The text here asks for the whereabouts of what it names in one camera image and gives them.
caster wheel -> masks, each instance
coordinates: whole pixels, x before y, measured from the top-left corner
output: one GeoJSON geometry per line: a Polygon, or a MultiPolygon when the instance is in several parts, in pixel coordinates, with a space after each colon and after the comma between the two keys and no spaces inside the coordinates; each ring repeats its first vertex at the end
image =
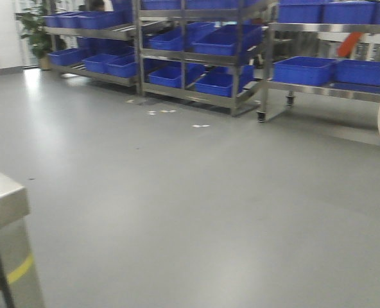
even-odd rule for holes
{"type": "Polygon", "coordinates": [[[292,107],[294,105],[294,96],[287,96],[287,106],[292,107]]]}
{"type": "Polygon", "coordinates": [[[259,120],[259,123],[266,122],[266,114],[264,112],[258,112],[257,119],[259,120]]]}

stainless steel shelf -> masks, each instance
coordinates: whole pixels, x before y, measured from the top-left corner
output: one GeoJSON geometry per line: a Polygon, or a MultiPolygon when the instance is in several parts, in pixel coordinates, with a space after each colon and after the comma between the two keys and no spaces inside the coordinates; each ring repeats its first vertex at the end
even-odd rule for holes
{"type": "MultiPolygon", "coordinates": [[[[146,22],[143,24],[145,33],[158,32],[165,28],[166,22],[146,22]]],[[[49,28],[45,27],[46,32],[54,35],[76,35],[79,37],[94,37],[97,39],[113,40],[132,40],[135,37],[136,30],[134,24],[122,24],[109,29],[88,30],[88,29],[69,29],[69,28],[49,28]]]]}
{"type": "Polygon", "coordinates": [[[250,48],[244,57],[244,61],[240,61],[240,56],[206,55],[203,53],[189,53],[185,51],[169,51],[146,48],[141,51],[141,56],[143,58],[151,58],[157,60],[184,61],[188,63],[230,67],[235,66],[240,62],[247,63],[249,59],[257,56],[262,50],[263,44],[250,48]]]}
{"type": "Polygon", "coordinates": [[[134,86],[137,83],[136,76],[131,77],[131,78],[121,78],[121,77],[112,76],[108,74],[90,72],[90,71],[86,71],[84,64],[81,64],[81,63],[70,65],[70,66],[52,65],[51,68],[52,70],[58,71],[60,73],[90,77],[90,78],[94,78],[94,79],[109,82],[109,83],[115,83],[117,85],[124,85],[127,87],[134,86]]]}
{"type": "Polygon", "coordinates": [[[171,87],[165,87],[163,85],[154,85],[152,83],[143,83],[143,91],[165,96],[171,96],[174,98],[187,99],[189,101],[197,101],[199,103],[205,103],[219,107],[235,109],[240,107],[246,101],[248,101],[258,91],[260,84],[260,82],[255,82],[255,84],[251,88],[240,93],[237,96],[236,100],[224,96],[200,93],[191,89],[176,89],[171,87]]]}
{"type": "Polygon", "coordinates": [[[217,9],[217,10],[139,10],[139,18],[142,21],[177,21],[185,19],[187,21],[238,21],[251,19],[257,13],[265,10],[269,4],[278,0],[262,0],[258,3],[238,10],[217,9]]]}
{"type": "Polygon", "coordinates": [[[340,90],[330,87],[313,87],[310,85],[296,85],[292,83],[282,83],[275,81],[266,81],[267,89],[276,89],[276,90],[286,90],[293,92],[301,92],[307,94],[318,94],[325,96],[333,96],[336,98],[348,98],[348,99],[357,99],[360,101],[372,101],[374,103],[380,103],[380,94],[360,92],[360,91],[351,91],[351,90],[340,90]]]}
{"type": "Polygon", "coordinates": [[[380,24],[282,24],[275,22],[269,26],[275,31],[380,33],[380,24]]]}

green leaves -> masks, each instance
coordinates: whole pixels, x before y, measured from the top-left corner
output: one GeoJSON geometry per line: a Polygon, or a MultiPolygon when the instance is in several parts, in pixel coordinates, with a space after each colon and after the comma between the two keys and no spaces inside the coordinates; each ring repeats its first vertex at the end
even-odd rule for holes
{"type": "MultiPolygon", "coordinates": [[[[22,39],[28,39],[31,52],[39,59],[52,52],[51,37],[44,31],[46,25],[43,16],[48,14],[46,0],[33,0],[35,6],[24,9],[21,16],[23,24],[22,39]]],[[[59,48],[65,49],[64,40],[59,40],[59,48]]]]}

metal rack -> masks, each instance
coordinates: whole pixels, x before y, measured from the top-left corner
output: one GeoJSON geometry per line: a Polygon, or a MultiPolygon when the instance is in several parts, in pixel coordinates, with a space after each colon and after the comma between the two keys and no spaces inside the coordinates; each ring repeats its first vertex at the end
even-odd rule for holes
{"type": "MultiPolygon", "coordinates": [[[[179,22],[182,29],[182,36],[186,41],[186,24],[192,21],[236,21],[237,22],[237,55],[236,56],[218,56],[192,53],[187,51],[165,51],[148,49],[143,47],[143,32],[138,31],[137,47],[138,47],[138,63],[140,68],[140,92],[145,95],[147,92],[171,96],[174,98],[186,99],[225,107],[230,109],[232,116],[245,112],[246,102],[258,91],[259,82],[249,89],[245,89],[242,93],[238,93],[239,77],[241,66],[247,60],[258,55],[262,50],[262,45],[252,47],[248,53],[242,58],[238,56],[241,52],[242,41],[242,23],[247,19],[255,17],[259,11],[265,10],[270,3],[277,0],[259,1],[253,6],[244,7],[244,0],[239,1],[239,8],[225,10],[187,10],[186,1],[181,1],[181,10],[142,10],[141,0],[134,0],[135,24],[137,29],[142,29],[145,22],[148,21],[172,21],[179,22]],[[158,60],[169,60],[182,63],[182,87],[181,89],[154,85],[146,80],[143,60],[152,58],[158,60]],[[186,85],[186,63],[197,63],[211,66],[231,67],[233,74],[233,91],[232,97],[215,96],[194,91],[194,84],[186,85]]],[[[254,103],[249,110],[257,108],[258,104],[254,103]]]]}
{"type": "Polygon", "coordinates": [[[371,101],[380,103],[380,94],[369,92],[360,92],[352,90],[339,90],[330,88],[328,85],[324,87],[313,87],[307,85],[297,85],[292,83],[281,83],[272,81],[270,78],[272,62],[273,62],[273,47],[276,31],[297,31],[297,32],[337,32],[351,33],[362,32],[377,34],[380,33],[380,25],[378,24],[281,24],[271,23],[268,28],[266,37],[266,59],[264,63],[264,75],[262,82],[261,104],[257,111],[259,122],[266,121],[268,109],[268,91],[270,89],[286,90],[287,106],[291,107],[294,104],[294,92],[307,94],[318,94],[325,96],[333,96],[337,98],[358,99],[362,101],[371,101]]]}
{"type": "MultiPolygon", "coordinates": [[[[55,12],[55,1],[49,2],[51,12],[55,12]]],[[[145,22],[141,28],[143,33],[155,33],[168,26],[168,22],[163,21],[150,21],[145,22]]],[[[92,37],[96,39],[112,39],[112,40],[135,40],[136,27],[135,24],[122,24],[120,26],[111,27],[102,30],[88,30],[88,29],[69,29],[69,28],[50,28],[45,27],[47,33],[51,34],[53,38],[56,35],[71,35],[80,37],[92,37]]],[[[56,44],[53,44],[54,50],[57,50],[56,44]]],[[[59,72],[60,74],[75,74],[84,77],[94,78],[100,81],[115,83],[118,85],[124,85],[126,87],[132,87],[138,85],[139,77],[134,76],[131,78],[120,78],[109,74],[100,74],[87,71],[82,63],[77,63],[69,66],[51,65],[52,70],[59,72]]]]}

stainless steel table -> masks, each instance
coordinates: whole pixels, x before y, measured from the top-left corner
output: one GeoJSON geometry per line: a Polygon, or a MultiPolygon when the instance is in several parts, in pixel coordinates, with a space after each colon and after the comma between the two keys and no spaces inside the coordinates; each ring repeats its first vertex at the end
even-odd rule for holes
{"type": "Polygon", "coordinates": [[[0,291],[8,308],[44,308],[26,232],[26,189],[0,173],[0,291]]]}

